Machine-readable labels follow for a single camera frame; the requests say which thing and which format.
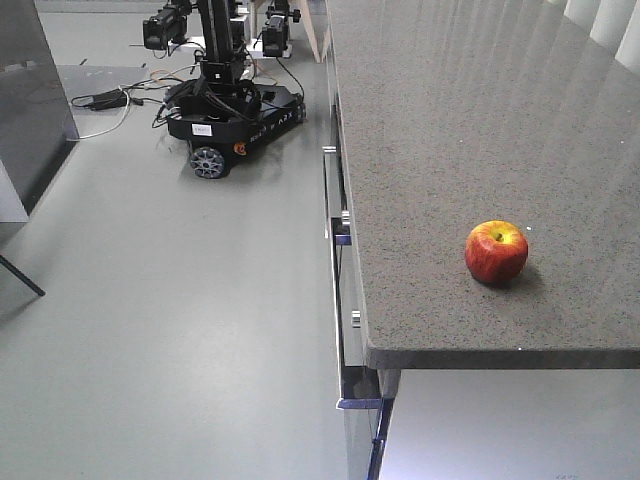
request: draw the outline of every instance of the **cabinet door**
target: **cabinet door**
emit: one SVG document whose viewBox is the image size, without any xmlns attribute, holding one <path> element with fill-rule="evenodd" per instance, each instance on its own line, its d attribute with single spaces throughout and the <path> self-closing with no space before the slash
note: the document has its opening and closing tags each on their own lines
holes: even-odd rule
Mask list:
<svg viewBox="0 0 640 480">
<path fill-rule="evenodd" d="M 381 480 L 640 478 L 640 372 L 402 372 Z"/>
</svg>

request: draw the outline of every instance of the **black metal leg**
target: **black metal leg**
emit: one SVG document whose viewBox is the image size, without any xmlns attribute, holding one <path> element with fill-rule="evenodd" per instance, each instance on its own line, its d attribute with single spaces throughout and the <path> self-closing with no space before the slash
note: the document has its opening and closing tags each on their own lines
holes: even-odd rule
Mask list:
<svg viewBox="0 0 640 480">
<path fill-rule="evenodd" d="M 382 466 L 382 455 L 384 447 L 387 443 L 387 433 L 389 431 L 389 422 L 391 421 L 391 412 L 393 411 L 393 398 L 383 398 L 382 405 L 378 410 L 378 428 L 376 437 L 373 439 L 373 448 L 371 450 L 371 458 L 369 459 L 369 472 L 367 480 L 378 480 L 380 477 L 380 467 Z"/>
<path fill-rule="evenodd" d="M 29 277 L 27 277 L 24 273 L 18 270 L 9 260 L 0 255 L 0 264 L 4 265 L 7 270 L 13 273 L 16 277 L 18 277 L 22 283 L 24 283 L 27 287 L 37 293 L 39 296 L 44 297 L 45 291 L 42 290 L 39 286 L 31 281 Z"/>
</svg>

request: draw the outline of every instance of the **drawer handle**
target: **drawer handle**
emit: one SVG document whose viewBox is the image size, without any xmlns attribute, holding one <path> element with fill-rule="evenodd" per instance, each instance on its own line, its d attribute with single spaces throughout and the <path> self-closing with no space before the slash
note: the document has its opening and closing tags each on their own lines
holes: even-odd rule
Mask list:
<svg viewBox="0 0 640 480">
<path fill-rule="evenodd" d="M 382 402 L 378 374 L 366 366 L 347 366 L 345 364 L 344 338 L 342 335 L 342 298 L 340 295 L 340 278 L 338 275 L 338 259 L 336 246 L 338 235 L 336 230 L 344 230 L 338 218 L 330 218 L 327 224 L 330 238 L 329 252 L 331 261 L 331 287 L 333 290 L 333 321 L 336 326 L 336 347 L 338 350 L 338 383 L 340 398 L 337 407 L 340 409 L 378 409 Z"/>
<path fill-rule="evenodd" d="M 349 210 L 343 210 L 341 213 L 342 225 L 348 227 L 351 225 L 351 214 Z"/>
<path fill-rule="evenodd" d="M 351 312 L 351 326 L 353 328 L 360 328 L 360 310 Z"/>
<path fill-rule="evenodd" d="M 327 163 L 329 155 L 335 155 L 337 149 L 335 145 L 325 145 L 322 147 L 322 178 L 324 180 L 324 238 L 329 238 L 329 168 Z"/>
</svg>

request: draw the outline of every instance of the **gray floor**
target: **gray floor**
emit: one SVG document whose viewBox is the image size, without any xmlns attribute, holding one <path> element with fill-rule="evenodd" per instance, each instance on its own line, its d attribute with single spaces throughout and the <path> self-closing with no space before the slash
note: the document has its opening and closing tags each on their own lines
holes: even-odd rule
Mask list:
<svg viewBox="0 0 640 480">
<path fill-rule="evenodd" d="M 129 46 L 143 17 L 42 21 L 59 65 L 188 64 Z M 3 254 L 47 295 L 0 269 L 0 478 L 347 477 L 322 220 L 326 74 L 299 25 L 293 37 L 308 121 L 227 178 L 196 178 L 145 105 L 80 142 L 27 225 L 2 226 Z M 79 115 L 78 127 L 115 120 Z"/>
</svg>

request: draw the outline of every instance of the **red apple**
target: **red apple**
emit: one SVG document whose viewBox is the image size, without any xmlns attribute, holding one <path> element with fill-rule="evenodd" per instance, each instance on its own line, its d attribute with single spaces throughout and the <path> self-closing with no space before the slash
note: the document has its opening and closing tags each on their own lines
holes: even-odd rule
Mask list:
<svg viewBox="0 0 640 480">
<path fill-rule="evenodd" d="M 464 258 L 473 278 L 482 283 L 503 283 L 524 268 L 529 244 L 518 227 L 504 220 L 476 226 L 467 237 Z"/>
</svg>

